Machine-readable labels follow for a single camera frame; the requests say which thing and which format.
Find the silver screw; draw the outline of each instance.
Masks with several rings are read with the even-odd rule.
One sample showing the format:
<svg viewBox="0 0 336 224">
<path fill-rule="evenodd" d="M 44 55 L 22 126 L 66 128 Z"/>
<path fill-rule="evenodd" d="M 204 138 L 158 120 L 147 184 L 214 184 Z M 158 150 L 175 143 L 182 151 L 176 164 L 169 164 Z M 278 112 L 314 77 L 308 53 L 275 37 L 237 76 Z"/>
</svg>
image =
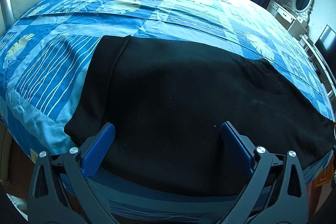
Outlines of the silver screw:
<svg viewBox="0 0 336 224">
<path fill-rule="evenodd" d="M 293 158 L 296 157 L 296 153 L 295 153 L 294 151 L 292 151 L 292 150 L 289 151 L 288 154 L 289 154 L 291 157 L 293 157 Z"/>
<path fill-rule="evenodd" d="M 262 146 L 258 146 L 257 147 L 257 152 L 260 153 L 260 154 L 263 154 L 263 153 L 266 152 L 266 149 L 264 147 L 262 147 Z"/>
<path fill-rule="evenodd" d="M 77 147 L 70 148 L 69 152 L 70 154 L 76 154 L 78 152 L 78 148 Z"/>
<path fill-rule="evenodd" d="M 40 156 L 40 158 L 44 158 L 46 155 L 47 155 L 47 152 L 42 151 L 39 156 Z"/>
</svg>

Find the tv screen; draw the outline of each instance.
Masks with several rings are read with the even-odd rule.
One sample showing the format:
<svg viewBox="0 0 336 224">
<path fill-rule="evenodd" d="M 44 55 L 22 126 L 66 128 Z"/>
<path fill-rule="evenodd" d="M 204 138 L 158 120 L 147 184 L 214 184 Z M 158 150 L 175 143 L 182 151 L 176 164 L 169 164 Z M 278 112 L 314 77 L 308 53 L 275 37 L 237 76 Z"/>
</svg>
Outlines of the tv screen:
<svg viewBox="0 0 336 224">
<path fill-rule="evenodd" d="M 327 25 L 315 47 L 322 54 L 331 73 L 336 76 L 336 33 Z"/>
</svg>

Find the blue bedsheet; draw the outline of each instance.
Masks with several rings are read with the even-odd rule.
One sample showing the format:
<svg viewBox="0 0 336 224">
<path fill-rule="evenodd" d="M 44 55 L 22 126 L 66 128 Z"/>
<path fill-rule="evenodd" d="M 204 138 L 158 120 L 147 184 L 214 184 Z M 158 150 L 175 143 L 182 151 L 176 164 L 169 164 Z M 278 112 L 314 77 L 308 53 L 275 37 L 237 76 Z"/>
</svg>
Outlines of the blue bedsheet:
<svg viewBox="0 0 336 224">
<path fill-rule="evenodd" d="M 30 157 L 42 150 L 65 153 L 74 145 L 63 128 L 103 35 L 195 41 L 246 58 L 266 58 L 332 119 L 303 49 L 249 0 L 42 0 L 0 40 L 1 117 Z M 304 171 L 307 183 L 330 157 Z"/>
</svg>

